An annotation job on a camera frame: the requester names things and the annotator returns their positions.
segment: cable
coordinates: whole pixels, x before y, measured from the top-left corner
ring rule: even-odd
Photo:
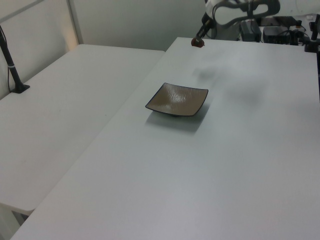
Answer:
[[[3,31],[1,25],[0,25],[0,31],[1,31],[2,36],[4,37],[5,44],[8,46],[7,38],[6,38],[5,32]]]
[[[5,44],[6,44],[6,46],[8,47],[8,42],[7,42],[7,38],[6,38],[6,35],[5,35],[5,33],[4,33],[4,30],[2,29],[2,27],[1,27],[1,25],[0,25],[0,31],[1,31],[1,34],[2,34],[2,36],[3,36],[3,38],[4,38],[4,41],[5,41]],[[8,68],[8,78],[7,78],[7,83],[8,83],[8,90],[9,90],[9,93],[11,93],[11,89],[10,89],[10,83],[9,83],[9,67],[7,67]]]
[[[11,93],[10,84],[9,84],[9,67],[8,67],[8,90],[9,90],[9,93]]]

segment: brown plate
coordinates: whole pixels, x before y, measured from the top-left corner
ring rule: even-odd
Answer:
[[[164,83],[145,106],[173,116],[194,116],[204,104],[209,90]]]

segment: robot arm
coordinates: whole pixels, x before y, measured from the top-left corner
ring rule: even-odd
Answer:
[[[320,0],[205,0],[205,12],[202,27],[191,42],[200,48],[204,45],[202,38],[217,25],[228,28],[247,19],[317,13]]]

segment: black stand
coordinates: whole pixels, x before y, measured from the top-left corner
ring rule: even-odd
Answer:
[[[13,80],[15,82],[15,89],[12,90],[12,93],[21,94],[25,90],[30,88],[30,86],[24,85],[21,82],[20,77],[19,77],[18,72],[15,67],[14,61],[12,60],[12,57],[10,55],[5,36],[1,31],[0,31],[0,47],[3,52],[4,58],[6,60],[6,63],[8,64],[8,67],[10,69]]]
[[[315,22],[309,23],[310,30],[312,31],[311,39],[309,37],[304,37],[305,47],[304,51],[307,53],[316,53],[317,66],[318,66],[318,76],[320,76],[320,39],[318,39],[318,33],[320,32],[320,15],[316,15]]]

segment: white tabletop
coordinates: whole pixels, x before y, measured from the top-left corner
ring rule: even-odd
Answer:
[[[316,55],[190,42],[173,43],[13,240],[319,238]],[[163,82],[209,89],[200,112],[146,109]]]
[[[164,52],[79,45],[0,101],[0,204],[29,214]]]

